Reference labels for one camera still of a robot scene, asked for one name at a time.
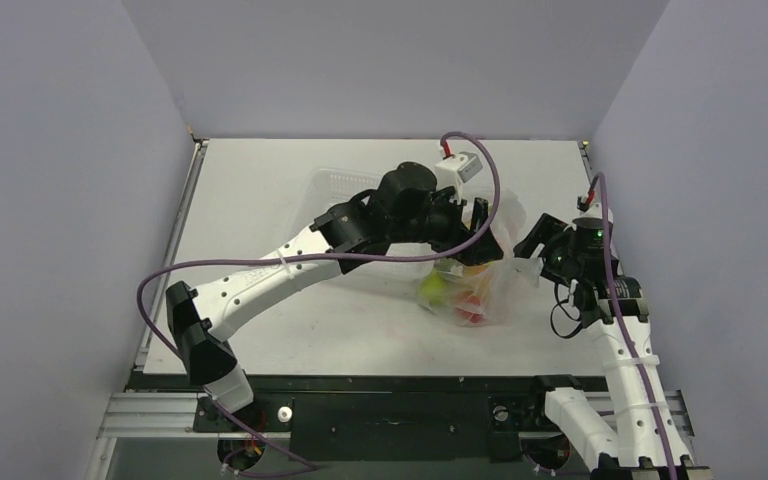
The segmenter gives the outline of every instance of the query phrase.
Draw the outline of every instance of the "white table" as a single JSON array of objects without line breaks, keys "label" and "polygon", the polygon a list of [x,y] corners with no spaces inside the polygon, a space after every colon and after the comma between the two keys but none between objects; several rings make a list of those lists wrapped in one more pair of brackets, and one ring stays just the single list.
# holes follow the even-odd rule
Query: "white table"
[{"label": "white table", "polygon": [[[588,185],[575,142],[487,141],[501,175],[528,213],[527,233],[543,212],[562,220],[576,213]],[[456,151],[475,151],[453,142]],[[320,167],[383,174],[405,160],[432,167],[434,140],[210,140],[176,261],[259,258],[284,243],[310,173]],[[489,171],[476,183],[489,184]],[[170,284],[191,286],[234,268],[176,272]],[[502,324],[469,328],[416,305],[403,285],[378,291],[348,275],[308,288],[246,324],[230,343],[253,374],[307,375],[601,375],[586,335],[561,340],[549,328],[551,284],[527,285]],[[164,332],[166,312],[158,312]],[[556,315],[559,328],[571,322]],[[144,372],[180,374],[181,362],[159,341]]]}]

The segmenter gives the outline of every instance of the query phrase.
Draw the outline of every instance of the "purple cable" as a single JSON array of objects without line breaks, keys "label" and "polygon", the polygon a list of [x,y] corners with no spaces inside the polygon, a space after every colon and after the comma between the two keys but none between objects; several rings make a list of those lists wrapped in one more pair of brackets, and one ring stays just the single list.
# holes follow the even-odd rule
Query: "purple cable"
[{"label": "purple cable", "polygon": [[[599,183],[599,195],[602,200],[602,230],[604,231],[604,245],[602,248],[603,257],[605,259],[605,271],[607,272],[608,290],[611,293],[611,307],[614,309],[614,315],[617,317],[617,325],[622,332],[623,340],[628,348],[628,352],[631,354],[631,358],[639,359],[640,355],[637,353],[637,348],[634,346],[634,342],[631,340],[631,334],[628,333],[628,327],[625,325],[622,313],[620,312],[620,302],[617,294],[617,283],[614,279],[613,271],[611,270],[611,228],[610,221],[608,220],[608,193],[605,187],[605,174],[597,172],[593,176],[593,181],[590,183],[590,191]],[[649,398],[649,403],[657,403],[655,401],[655,389],[652,387],[652,380],[649,379],[649,373],[646,371],[646,367],[642,364],[637,364],[637,371],[640,372],[640,378],[643,380],[643,388],[646,390],[646,396]],[[670,441],[667,437],[667,430],[664,428],[664,419],[661,418],[661,412],[658,407],[651,407],[652,416],[655,418],[655,425],[658,427],[658,437],[661,439],[661,444],[664,446],[664,455],[667,457],[667,468],[670,472],[670,480],[678,480],[678,471],[676,471],[675,462],[673,461],[673,451],[670,448]]]},{"label": "purple cable", "polygon": [[[218,402],[214,401],[213,404],[216,405],[216,409],[219,410],[222,413],[222,415],[225,415],[225,417],[227,417],[229,420],[234,422],[234,425],[242,428],[246,433],[248,433],[252,437],[260,440],[266,445],[269,445],[271,448],[284,454],[286,457],[296,460],[297,462],[307,467],[301,470],[288,470],[285,472],[270,472],[270,473],[249,473],[249,472],[243,471],[243,472],[240,472],[240,475],[244,477],[250,477],[250,478],[280,478],[280,477],[289,477],[291,475],[299,475],[302,473],[313,472],[315,470],[320,469],[318,465],[311,462],[310,460],[306,460],[302,458],[301,456],[291,452],[289,449],[284,448],[281,445],[278,445],[277,443],[272,443],[270,440],[264,437],[263,434],[251,428],[250,426],[246,425],[240,419],[235,417],[231,412],[229,412],[227,408],[223,407]],[[245,448],[239,448],[237,450],[234,450],[233,452],[225,456],[225,458],[222,460],[222,463],[227,465],[229,461],[234,457],[234,455],[242,453],[243,451],[245,451]]]},{"label": "purple cable", "polygon": [[[171,350],[173,353],[175,353],[176,356],[180,358],[180,354],[178,353],[178,349],[175,348],[175,344],[171,340],[169,340],[169,338],[166,337],[166,335],[164,335],[163,332],[160,331],[160,328],[158,328],[158,326],[155,325],[154,322],[151,321],[151,316],[149,315],[143,303],[143,295],[144,295],[146,286],[152,280],[154,280],[157,277],[160,277],[161,275],[165,275],[167,273],[174,272],[176,270],[182,270],[185,268],[192,268],[192,267],[208,267],[208,266],[269,267],[273,265],[281,265],[283,262],[298,263],[298,262],[311,262],[315,260],[364,260],[364,261],[371,261],[371,262],[418,263],[418,262],[430,262],[433,260],[450,257],[452,255],[456,255],[466,250],[467,248],[472,246],[475,242],[477,242],[482,235],[484,235],[485,233],[487,233],[488,230],[490,230],[490,224],[493,222],[493,219],[496,218],[496,212],[499,209],[499,201],[501,197],[502,188],[501,188],[501,182],[499,181],[499,171],[496,168],[496,162],[493,161],[493,156],[490,155],[490,152],[487,150],[487,147],[485,147],[484,144],[482,144],[481,141],[479,141],[477,138],[464,132],[448,132],[444,134],[442,137],[440,137],[440,144],[443,145],[450,138],[456,138],[456,137],[462,138],[472,143],[473,145],[475,145],[475,148],[477,148],[478,151],[481,152],[482,155],[484,155],[484,159],[487,161],[487,166],[490,168],[490,174],[493,177],[493,202],[490,207],[490,212],[487,215],[487,221],[484,222],[483,225],[481,225],[481,227],[478,229],[478,231],[475,232],[473,236],[469,237],[462,244],[456,247],[450,248],[449,250],[446,250],[444,252],[435,253],[431,255],[420,255],[416,257],[399,257],[399,256],[388,257],[386,255],[368,255],[363,253],[317,253],[317,254],[309,254],[309,255],[296,255],[292,257],[284,257],[283,260],[280,258],[269,258],[269,259],[259,259],[259,260],[212,259],[212,260],[193,260],[189,262],[176,263],[176,264],[169,265],[168,267],[161,268],[160,270],[157,270],[156,272],[149,274],[137,286],[137,309],[140,312],[140,317],[142,317],[143,321],[151,330],[151,332],[158,339],[160,339],[160,341],[163,342],[163,344],[166,345],[169,348],[169,350]],[[214,404],[217,406],[217,408],[219,408],[219,410],[222,412],[223,415],[225,415],[229,420],[234,422],[234,424],[236,424],[238,427],[242,428],[243,430],[245,430],[246,432],[248,432],[249,434],[257,438],[264,444],[274,448],[275,450],[283,453],[284,455],[292,459],[299,461],[300,463],[304,464],[309,468],[309,470],[248,474],[245,476],[252,476],[254,478],[277,478],[277,477],[283,477],[283,476],[289,476],[289,475],[297,475],[300,473],[307,473],[319,468],[314,463],[311,463],[308,460],[305,460],[304,458],[290,452],[284,447],[281,447],[280,445],[276,445],[271,441],[267,440],[266,437],[264,437],[263,435],[261,435],[260,433],[258,433],[253,428],[246,425],[245,423],[238,420],[235,416],[231,415],[231,413],[228,412],[221,405],[219,405],[216,402],[214,402]]]}]

